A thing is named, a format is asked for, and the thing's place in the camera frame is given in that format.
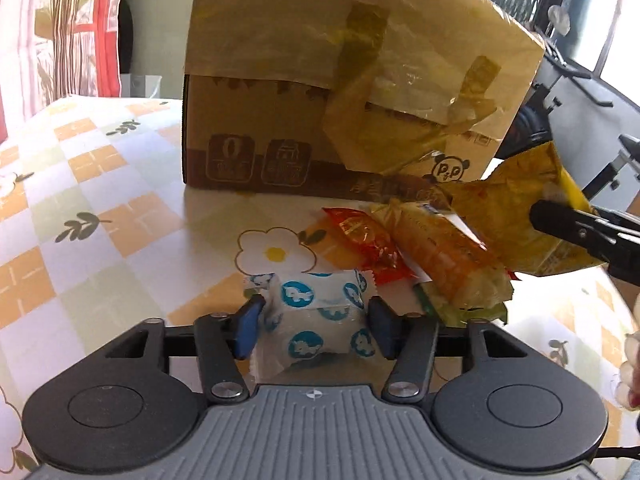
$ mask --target cardboard box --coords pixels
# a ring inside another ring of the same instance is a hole
[[[410,174],[382,176],[344,167],[322,132],[328,96],[327,90],[300,83],[186,76],[182,114],[185,183],[208,189],[372,202],[384,202],[391,196],[428,198],[430,179]],[[491,159],[497,147],[486,148]],[[451,163],[450,170],[443,171],[447,163]],[[471,168],[465,166],[449,158],[439,166],[431,164],[430,171],[435,170],[437,178],[446,178],[447,173],[459,180]]]
[[[488,0],[194,0],[185,183],[421,200],[481,177],[542,55]]]

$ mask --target plastic bag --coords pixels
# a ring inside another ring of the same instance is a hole
[[[593,213],[552,142],[508,158],[486,180],[439,187],[464,223],[510,270],[548,276],[602,263],[582,247],[536,231],[529,221],[529,209],[542,199]]]
[[[504,266],[432,206],[392,201],[371,211],[452,307],[489,308],[511,299]]]

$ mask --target gray ribbed plate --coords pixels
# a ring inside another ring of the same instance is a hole
[[[105,480],[508,480],[466,462],[408,406],[368,386],[262,386],[247,402],[209,410],[193,436],[157,462]],[[30,480],[78,480],[49,465]],[[595,480],[586,465],[536,480]]]

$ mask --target table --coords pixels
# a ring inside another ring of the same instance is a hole
[[[323,206],[342,200],[185,188],[181,102],[70,97],[0,145],[0,480],[33,466],[19,414],[29,395],[147,317],[190,324],[244,302],[246,274],[361,263]],[[15,182],[15,175],[33,175]],[[606,446],[640,444],[613,399],[635,323],[600,268],[514,283],[507,330],[595,388]],[[408,283],[380,287],[400,314]],[[436,364],[434,386],[453,362]],[[626,460],[596,461],[609,479]]]

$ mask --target window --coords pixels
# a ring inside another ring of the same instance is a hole
[[[562,55],[640,105],[640,0],[564,0],[571,30],[554,38]]]

